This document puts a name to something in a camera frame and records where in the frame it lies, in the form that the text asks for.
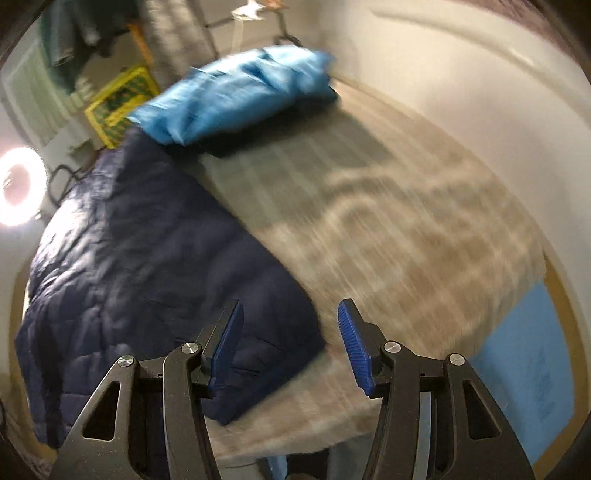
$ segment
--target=black cable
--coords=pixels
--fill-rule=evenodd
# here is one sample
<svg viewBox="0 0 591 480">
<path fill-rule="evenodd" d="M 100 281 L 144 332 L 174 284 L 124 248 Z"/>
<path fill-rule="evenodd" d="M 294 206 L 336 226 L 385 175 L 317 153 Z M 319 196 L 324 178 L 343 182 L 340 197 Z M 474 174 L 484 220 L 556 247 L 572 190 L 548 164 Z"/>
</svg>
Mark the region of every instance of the black cable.
<svg viewBox="0 0 591 480">
<path fill-rule="evenodd" d="M 61 172 L 62 170 L 66 170 L 69 173 L 70 177 L 68 178 L 66 185 L 64 186 L 63 190 L 61 191 L 61 195 L 59 196 L 59 198 L 56 198 L 53 195 L 53 192 L 51 191 L 51 184 L 53 183 L 53 181 L 55 181 L 57 174 L 59 172 Z M 72 170 L 72 168 L 70 168 L 68 165 L 65 165 L 65 164 L 58 165 L 57 168 L 55 170 L 53 170 L 51 172 L 51 174 L 49 175 L 49 181 L 47 182 L 47 196 L 51 200 L 51 203 L 53 204 L 53 206 L 55 208 L 59 208 L 61 206 L 61 203 L 64 201 L 64 199 L 71 192 L 72 188 L 74 188 L 74 185 L 76 183 L 78 183 L 79 181 L 81 181 L 82 179 L 84 179 L 88 175 L 88 173 L 89 172 L 82 173 L 81 168 L 79 168 L 78 170 Z"/>
</svg>

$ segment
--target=mattress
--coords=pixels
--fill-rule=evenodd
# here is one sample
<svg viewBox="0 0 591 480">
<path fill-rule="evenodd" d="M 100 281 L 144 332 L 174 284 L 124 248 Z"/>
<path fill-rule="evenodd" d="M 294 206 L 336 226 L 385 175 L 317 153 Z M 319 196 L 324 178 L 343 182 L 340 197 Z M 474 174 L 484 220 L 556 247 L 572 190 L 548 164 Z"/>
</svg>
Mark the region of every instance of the mattress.
<svg viewBox="0 0 591 480">
<path fill-rule="evenodd" d="M 473 154 L 416 114 L 336 90 L 337 107 L 202 158 L 211 191 L 308 291 L 327 341 L 241 419 L 208 422 L 222 465 L 374 429 L 379 400 L 357 387 L 336 324 L 342 298 L 419 355 L 472 356 L 544 277 L 536 224 Z"/>
</svg>

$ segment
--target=white wall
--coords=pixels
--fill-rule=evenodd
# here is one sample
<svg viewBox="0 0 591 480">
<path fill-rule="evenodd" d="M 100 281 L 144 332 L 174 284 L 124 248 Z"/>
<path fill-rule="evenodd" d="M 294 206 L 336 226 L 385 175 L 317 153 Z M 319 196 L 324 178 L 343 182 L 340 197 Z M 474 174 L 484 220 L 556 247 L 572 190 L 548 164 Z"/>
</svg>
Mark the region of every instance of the white wall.
<svg viewBox="0 0 591 480">
<path fill-rule="evenodd" d="M 24 145 L 0 105 L 0 154 Z M 0 225 L 0 396 L 4 396 L 9 389 L 8 348 L 12 338 L 9 337 L 8 325 L 14 280 L 38 244 L 42 231 L 43 224 L 37 221 L 11 228 Z"/>
<path fill-rule="evenodd" d="M 591 86 L 580 68 L 520 26 L 455 2 L 323 5 L 336 75 L 455 137 L 535 217 L 580 304 L 591 360 Z"/>
</svg>

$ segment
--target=blue pillow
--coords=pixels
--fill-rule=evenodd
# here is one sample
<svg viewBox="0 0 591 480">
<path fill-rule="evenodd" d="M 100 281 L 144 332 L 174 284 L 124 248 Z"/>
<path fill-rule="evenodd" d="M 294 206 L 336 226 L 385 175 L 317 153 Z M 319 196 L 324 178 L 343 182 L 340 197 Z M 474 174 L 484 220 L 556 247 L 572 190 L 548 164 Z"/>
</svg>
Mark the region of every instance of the blue pillow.
<svg viewBox="0 0 591 480">
<path fill-rule="evenodd" d="M 335 100 L 331 61 L 327 53 L 296 46 L 250 50 L 191 69 L 128 118 L 162 145 L 240 131 L 301 100 Z"/>
</svg>

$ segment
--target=hanging clothes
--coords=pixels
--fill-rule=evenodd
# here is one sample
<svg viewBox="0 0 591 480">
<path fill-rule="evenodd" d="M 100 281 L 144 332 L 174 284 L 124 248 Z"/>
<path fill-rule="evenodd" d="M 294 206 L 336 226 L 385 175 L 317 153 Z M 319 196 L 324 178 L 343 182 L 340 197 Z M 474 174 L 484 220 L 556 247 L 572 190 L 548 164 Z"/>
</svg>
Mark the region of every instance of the hanging clothes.
<svg viewBox="0 0 591 480">
<path fill-rule="evenodd" d="M 56 0 L 41 16 L 43 57 L 52 81 L 71 94 L 94 52 L 109 57 L 117 35 L 138 19 L 136 0 Z"/>
</svg>

